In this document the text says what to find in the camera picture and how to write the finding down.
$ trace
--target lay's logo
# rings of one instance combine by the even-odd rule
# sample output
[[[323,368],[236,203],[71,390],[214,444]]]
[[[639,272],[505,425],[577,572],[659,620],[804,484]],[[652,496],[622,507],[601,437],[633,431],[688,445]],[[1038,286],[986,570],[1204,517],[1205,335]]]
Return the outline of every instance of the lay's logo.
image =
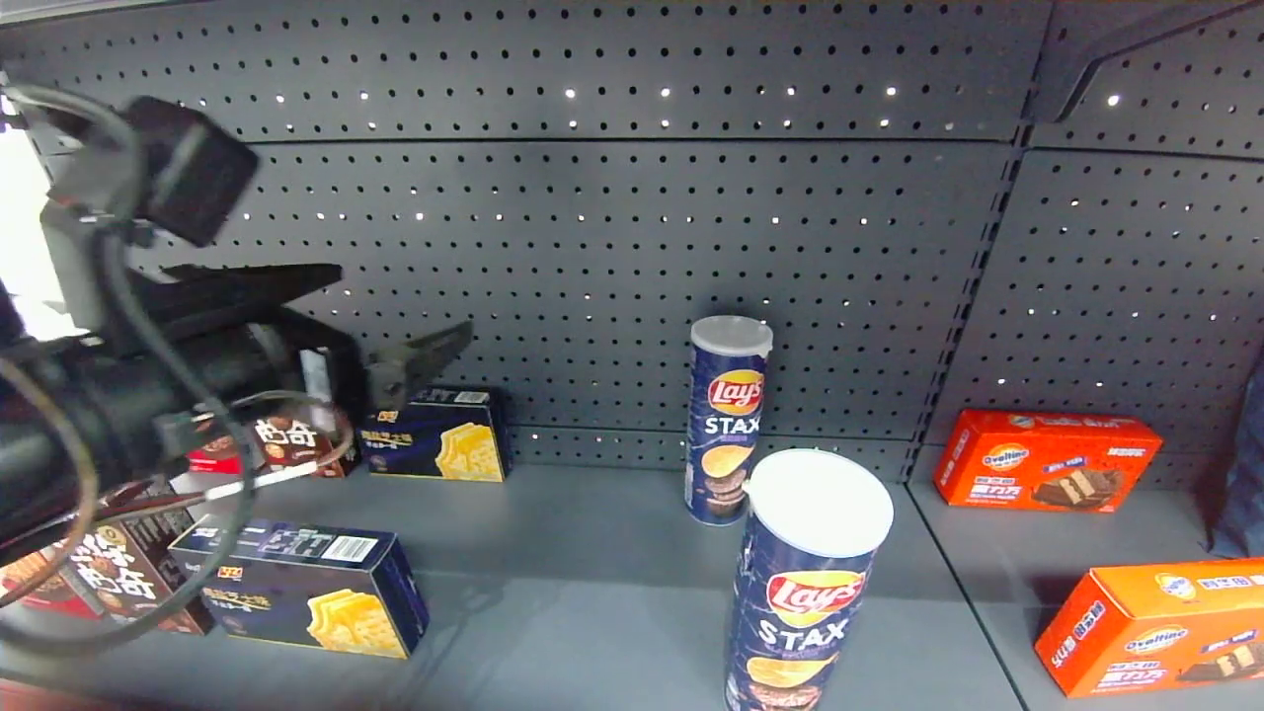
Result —
[[[997,444],[983,457],[983,466],[996,472],[1012,469],[1028,458],[1028,452],[1021,444]]]
[[[1148,630],[1141,636],[1124,645],[1124,649],[1133,654],[1154,654],[1181,641],[1189,634],[1189,630],[1181,625],[1164,625]]]
[[[769,607],[793,628],[810,628],[856,601],[865,573],[854,571],[795,571],[769,581]]]
[[[763,402],[763,373],[729,371],[707,388],[710,406],[726,415],[750,415]]]

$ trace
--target cracker image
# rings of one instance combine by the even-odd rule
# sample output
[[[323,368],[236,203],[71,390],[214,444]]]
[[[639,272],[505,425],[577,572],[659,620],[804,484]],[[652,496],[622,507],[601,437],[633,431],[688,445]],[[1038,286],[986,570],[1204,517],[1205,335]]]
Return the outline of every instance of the cracker image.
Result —
[[[444,445],[435,466],[444,478],[499,481],[501,459],[492,428],[465,423],[441,438]]]
[[[325,649],[403,659],[386,607],[377,596],[348,588],[307,601],[312,624],[307,633]]]

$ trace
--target gray metal shelf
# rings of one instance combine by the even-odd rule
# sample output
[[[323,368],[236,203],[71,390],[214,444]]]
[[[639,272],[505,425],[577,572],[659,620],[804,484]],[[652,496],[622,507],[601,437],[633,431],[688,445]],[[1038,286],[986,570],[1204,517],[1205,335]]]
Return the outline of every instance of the gray metal shelf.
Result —
[[[1188,495],[1134,491],[1119,512],[1098,516],[954,509],[929,483],[911,483],[909,490],[1028,711],[1176,711],[1259,705],[1260,687],[1253,683],[1068,700],[1031,650],[1035,638],[1090,567],[1210,558],[1202,549],[1202,517]]]
[[[216,630],[63,663],[0,650],[0,673],[163,707],[719,710],[741,528],[695,524],[679,488],[675,473],[542,466],[503,486],[356,476],[274,487],[260,516],[401,534],[434,616],[413,659]],[[891,493],[896,526],[820,710],[934,698],[1016,711],[913,501]]]

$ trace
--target lay's stax can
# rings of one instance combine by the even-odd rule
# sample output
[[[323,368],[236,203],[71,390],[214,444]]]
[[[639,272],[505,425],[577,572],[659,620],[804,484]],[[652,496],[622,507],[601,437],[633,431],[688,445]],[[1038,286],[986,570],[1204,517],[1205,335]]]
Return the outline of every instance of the lay's stax can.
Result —
[[[772,329],[744,316],[695,321],[689,386],[689,452],[685,506],[704,524],[742,517],[742,482],[763,410],[763,372]]]
[[[770,454],[746,490],[724,702],[814,708],[891,530],[891,496],[856,462],[815,449]]]

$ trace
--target shelf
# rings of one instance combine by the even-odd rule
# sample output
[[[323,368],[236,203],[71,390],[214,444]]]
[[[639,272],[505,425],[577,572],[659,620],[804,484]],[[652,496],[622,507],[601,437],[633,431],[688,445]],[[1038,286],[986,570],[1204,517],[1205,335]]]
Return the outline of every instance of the shelf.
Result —
[[[896,526],[819,710],[935,700],[940,710],[1018,711],[913,501],[902,487],[891,493]],[[263,492],[258,515],[399,533],[434,616],[413,659],[216,630],[206,639],[154,633],[86,660],[0,650],[0,669],[191,708],[722,708],[741,528],[694,522],[679,473],[523,466],[503,486],[302,481]]]
[[[1068,700],[1031,652],[1035,638],[1093,566],[1201,560],[1206,533],[1188,495],[1134,491],[1119,512],[1043,514],[949,507],[929,483],[910,491],[1030,711],[1248,708],[1258,683]]]

